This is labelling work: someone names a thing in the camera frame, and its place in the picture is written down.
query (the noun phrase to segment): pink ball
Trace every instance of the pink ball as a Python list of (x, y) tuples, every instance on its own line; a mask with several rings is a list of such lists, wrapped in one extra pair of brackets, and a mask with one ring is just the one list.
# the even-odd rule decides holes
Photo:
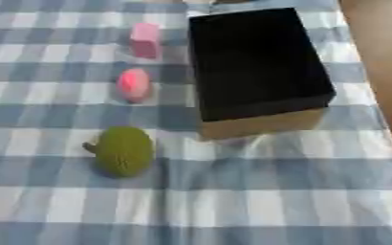
[(127, 100), (141, 102), (150, 94), (150, 78), (143, 69), (129, 69), (120, 75), (118, 88)]

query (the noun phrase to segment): cardboard box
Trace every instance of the cardboard box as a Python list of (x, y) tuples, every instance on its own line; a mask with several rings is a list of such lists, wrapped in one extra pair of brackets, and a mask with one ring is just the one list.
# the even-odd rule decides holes
[(294, 9), (192, 17), (189, 51), (206, 139), (309, 129), (336, 94)]

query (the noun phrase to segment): blue and white tablecloth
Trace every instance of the blue and white tablecloth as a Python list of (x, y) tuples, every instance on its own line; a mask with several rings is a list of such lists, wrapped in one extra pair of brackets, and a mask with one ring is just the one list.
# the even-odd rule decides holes
[[(188, 72), (192, 14), (296, 7), (338, 96), (314, 130), (200, 142)], [(134, 58), (133, 24), (163, 56)], [(121, 71), (154, 94), (126, 103)], [(157, 157), (110, 179), (81, 143), (143, 128)], [(208, 7), (180, 0), (0, 0), (0, 245), (392, 245), (392, 138), (337, 0)]]

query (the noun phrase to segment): plaid fabric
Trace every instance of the plaid fabric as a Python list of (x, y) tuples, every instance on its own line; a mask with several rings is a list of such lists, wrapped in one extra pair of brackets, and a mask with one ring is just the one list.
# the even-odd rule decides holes
[[(296, 7), (338, 96), (314, 130), (200, 142), (186, 18)], [(163, 30), (134, 58), (130, 28)], [(127, 104), (121, 71), (154, 95)], [(97, 173), (81, 143), (143, 128), (145, 174)], [(0, 0), (0, 244), (392, 245), (392, 138), (337, 0), (186, 5), (177, 0)]]

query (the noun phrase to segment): green textured ball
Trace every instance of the green textured ball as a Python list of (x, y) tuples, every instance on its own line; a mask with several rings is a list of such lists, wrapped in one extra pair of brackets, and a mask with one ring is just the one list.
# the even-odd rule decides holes
[(96, 145), (84, 143), (83, 147), (96, 155), (100, 168), (118, 177), (141, 173), (154, 157), (150, 137), (130, 126), (110, 127), (101, 133)]

